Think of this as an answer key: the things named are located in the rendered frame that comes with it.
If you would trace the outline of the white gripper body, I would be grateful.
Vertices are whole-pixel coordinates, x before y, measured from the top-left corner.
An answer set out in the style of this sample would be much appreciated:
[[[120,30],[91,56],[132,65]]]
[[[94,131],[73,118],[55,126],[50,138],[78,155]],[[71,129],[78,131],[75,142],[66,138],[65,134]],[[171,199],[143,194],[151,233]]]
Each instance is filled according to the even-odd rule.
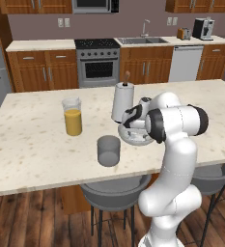
[[[126,128],[144,128],[145,117],[146,108],[142,104],[138,104],[124,112],[122,125]]]

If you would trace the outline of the white ice bowl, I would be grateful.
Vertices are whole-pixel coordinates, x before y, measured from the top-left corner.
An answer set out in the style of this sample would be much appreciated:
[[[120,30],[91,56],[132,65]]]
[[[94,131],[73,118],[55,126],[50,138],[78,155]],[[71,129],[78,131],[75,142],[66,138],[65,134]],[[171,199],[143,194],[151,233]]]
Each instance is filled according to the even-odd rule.
[[[136,134],[128,134],[129,130],[135,129]],[[128,144],[133,146],[146,146],[154,141],[154,139],[143,140],[143,135],[149,135],[145,129],[141,128],[126,128],[122,124],[118,126],[118,132],[120,137]]]

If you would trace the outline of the grey glass cup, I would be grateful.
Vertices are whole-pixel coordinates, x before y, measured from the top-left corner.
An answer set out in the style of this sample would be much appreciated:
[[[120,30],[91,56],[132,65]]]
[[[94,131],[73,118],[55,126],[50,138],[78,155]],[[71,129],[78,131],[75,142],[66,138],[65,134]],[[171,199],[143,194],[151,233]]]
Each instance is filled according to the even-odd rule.
[[[120,161],[121,141],[113,135],[104,135],[98,139],[98,163],[112,167]]]

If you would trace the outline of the white paper towel roll holder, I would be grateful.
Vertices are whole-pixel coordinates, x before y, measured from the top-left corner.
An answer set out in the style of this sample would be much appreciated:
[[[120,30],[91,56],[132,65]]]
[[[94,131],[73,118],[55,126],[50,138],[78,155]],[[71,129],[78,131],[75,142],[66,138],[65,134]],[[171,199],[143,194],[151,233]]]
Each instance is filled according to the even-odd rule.
[[[134,85],[128,82],[129,77],[127,70],[124,81],[115,86],[111,119],[116,123],[120,123],[124,112],[133,106]]]

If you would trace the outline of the wooden sink cupboards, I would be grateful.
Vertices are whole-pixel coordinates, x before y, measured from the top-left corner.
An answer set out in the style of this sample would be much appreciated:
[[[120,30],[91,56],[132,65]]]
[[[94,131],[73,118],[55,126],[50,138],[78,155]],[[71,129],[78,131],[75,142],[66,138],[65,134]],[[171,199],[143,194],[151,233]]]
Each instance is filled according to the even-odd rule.
[[[126,72],[129,82],[137,84],[166,83],[169,79],[173,46],[122,47],[120,49],[120,80]]]

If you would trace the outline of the glass of orange juice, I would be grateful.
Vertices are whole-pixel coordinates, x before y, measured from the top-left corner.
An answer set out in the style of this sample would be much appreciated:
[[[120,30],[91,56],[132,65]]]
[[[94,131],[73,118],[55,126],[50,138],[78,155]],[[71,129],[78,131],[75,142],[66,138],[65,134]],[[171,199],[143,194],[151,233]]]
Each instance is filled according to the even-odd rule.
[[[78,97],[65,98],[62,105],[66,132],[70,136],[78,136],[82,132],[81,100]]]

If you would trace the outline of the steel oven with hob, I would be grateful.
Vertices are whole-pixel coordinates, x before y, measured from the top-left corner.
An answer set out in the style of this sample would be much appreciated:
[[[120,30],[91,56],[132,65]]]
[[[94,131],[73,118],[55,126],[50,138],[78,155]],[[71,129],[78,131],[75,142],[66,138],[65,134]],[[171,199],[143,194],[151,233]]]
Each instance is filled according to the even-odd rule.
[[[120,75],[120,45],[114,39],[75,40],[80,88],[115,86]]]

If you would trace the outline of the grey bar stool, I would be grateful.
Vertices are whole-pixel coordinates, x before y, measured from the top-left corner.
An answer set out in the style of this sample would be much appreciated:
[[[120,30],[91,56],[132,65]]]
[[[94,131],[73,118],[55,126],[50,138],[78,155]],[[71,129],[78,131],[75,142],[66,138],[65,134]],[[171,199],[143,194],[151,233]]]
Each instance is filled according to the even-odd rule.
[[[196,168],[191,183],[199,189],[202,195],[211,196],[211,202],[200,243],[200,247],[203,247],[211,213],[225,190],[225,164]]]
[[[127,217],[128,208],[131,215],[131,247],[134,247],[134,206],[138,203],[140,193],[146,189],[151,178],[151,175],[144,175],[80,185],[86,201],[91,205],[91,217],[94,217],[94,208],[99,209],[98,247],[101,247],[102,214],[105,211],[122,210],[124,217]]]

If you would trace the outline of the white dishwasher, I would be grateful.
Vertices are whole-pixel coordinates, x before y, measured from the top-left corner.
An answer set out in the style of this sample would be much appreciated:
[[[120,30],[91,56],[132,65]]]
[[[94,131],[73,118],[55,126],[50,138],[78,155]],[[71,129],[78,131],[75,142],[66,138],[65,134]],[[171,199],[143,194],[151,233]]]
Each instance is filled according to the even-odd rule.
[[[203,49],[203,45],[175,46],[168,81],[195,81]]]

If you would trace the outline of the steel sink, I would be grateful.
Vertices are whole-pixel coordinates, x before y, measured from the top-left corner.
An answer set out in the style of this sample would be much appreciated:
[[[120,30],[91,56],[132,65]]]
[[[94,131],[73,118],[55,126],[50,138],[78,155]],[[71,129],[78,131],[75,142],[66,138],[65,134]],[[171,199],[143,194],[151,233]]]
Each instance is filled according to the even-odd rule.
[[[162,38],[118,38],[122,44],[147,44],[147,43],[167,43]]]

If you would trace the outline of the steel tap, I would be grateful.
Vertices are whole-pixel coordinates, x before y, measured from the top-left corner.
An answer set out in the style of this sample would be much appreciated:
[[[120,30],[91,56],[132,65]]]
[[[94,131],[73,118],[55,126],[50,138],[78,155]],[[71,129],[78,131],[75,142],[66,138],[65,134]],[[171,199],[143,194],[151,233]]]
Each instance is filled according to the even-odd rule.
[[[146,38],[149,34],[146,32],[146,24],[151,23],[149,19],[145,19],[143,23],[143,30],[141,34],[141,38]]]

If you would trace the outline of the wooden base cupboard with drawer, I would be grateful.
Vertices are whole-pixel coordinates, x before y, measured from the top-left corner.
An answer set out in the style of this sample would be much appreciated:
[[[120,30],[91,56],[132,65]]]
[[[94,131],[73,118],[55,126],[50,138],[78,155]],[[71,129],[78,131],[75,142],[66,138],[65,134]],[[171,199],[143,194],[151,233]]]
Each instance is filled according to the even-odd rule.
[[[225,70],[225,44],[204,46],[197,80],[221,79]]]

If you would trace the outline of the orange toaster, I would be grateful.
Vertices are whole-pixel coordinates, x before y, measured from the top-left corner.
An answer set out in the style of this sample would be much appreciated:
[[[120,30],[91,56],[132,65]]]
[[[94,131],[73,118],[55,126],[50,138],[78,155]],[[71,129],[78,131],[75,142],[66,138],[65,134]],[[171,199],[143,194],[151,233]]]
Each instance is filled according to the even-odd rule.
[[[184,41],[191,39],[191,30],[188,28],[180,28],[177,33],[177,38]]]

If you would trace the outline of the wooden island base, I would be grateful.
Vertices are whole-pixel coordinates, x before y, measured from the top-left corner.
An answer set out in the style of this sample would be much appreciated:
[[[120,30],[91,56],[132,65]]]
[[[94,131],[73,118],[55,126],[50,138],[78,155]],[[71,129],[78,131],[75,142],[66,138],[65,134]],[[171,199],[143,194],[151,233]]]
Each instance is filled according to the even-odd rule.
[[[61,197],[63,209],[66,214],[75,214],[91,209],[79,185],[62,187]]]

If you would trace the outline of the wooden base cupboards with drawers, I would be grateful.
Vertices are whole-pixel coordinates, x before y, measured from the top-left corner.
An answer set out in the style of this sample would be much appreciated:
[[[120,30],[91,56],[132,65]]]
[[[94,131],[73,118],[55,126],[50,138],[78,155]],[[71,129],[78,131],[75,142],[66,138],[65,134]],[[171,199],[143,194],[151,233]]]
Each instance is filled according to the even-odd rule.
[[[8,57],[17,93],[78,88],[74,49],[10,51]]]

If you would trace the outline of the black and silver coffee machine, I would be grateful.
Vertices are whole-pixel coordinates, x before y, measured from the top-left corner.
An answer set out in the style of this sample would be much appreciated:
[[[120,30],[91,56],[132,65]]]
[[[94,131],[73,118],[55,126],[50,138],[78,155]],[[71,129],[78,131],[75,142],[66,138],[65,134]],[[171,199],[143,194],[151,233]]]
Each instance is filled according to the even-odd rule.
[[[213,19],[196,18],[193,26],[192,37],[202,41],[212,41],[211,33],[213,26]]]

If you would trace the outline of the steel microwave oven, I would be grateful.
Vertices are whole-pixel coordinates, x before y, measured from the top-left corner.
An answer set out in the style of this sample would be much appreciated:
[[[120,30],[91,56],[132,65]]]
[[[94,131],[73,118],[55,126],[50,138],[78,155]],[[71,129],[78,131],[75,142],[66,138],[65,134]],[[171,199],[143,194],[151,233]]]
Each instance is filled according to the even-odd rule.
[[[114,14],[119,11],[119,0],[71,0],[74,14]]]

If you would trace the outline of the wooden wall cupboards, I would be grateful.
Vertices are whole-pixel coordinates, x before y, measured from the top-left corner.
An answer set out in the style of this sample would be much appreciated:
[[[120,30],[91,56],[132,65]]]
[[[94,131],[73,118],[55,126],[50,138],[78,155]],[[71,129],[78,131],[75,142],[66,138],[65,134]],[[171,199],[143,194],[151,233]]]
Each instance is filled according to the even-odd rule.
[[[0,0],[3,14],[71,14],[71,0]]]
[[[225,13],[225,0],[166,0],[165,11],[175,14]]]

